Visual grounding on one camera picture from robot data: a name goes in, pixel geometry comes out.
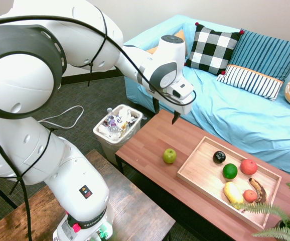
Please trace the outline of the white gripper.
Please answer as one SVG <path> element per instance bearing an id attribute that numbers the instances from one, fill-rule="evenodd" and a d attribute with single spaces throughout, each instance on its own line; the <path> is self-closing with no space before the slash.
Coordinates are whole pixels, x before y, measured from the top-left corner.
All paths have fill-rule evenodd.
<path id="1" fill-rule="evenodd" d="M 180 99 L 173 94 L 149 90 L 149 95 L 153 97 L 155 113 L 158 114 L 161 108 L 174 111 L 172 125 L 179 119 L 181 114 L 186 115 L 192 109 L 193 96 L 190 94 L 185 99 Z"/>

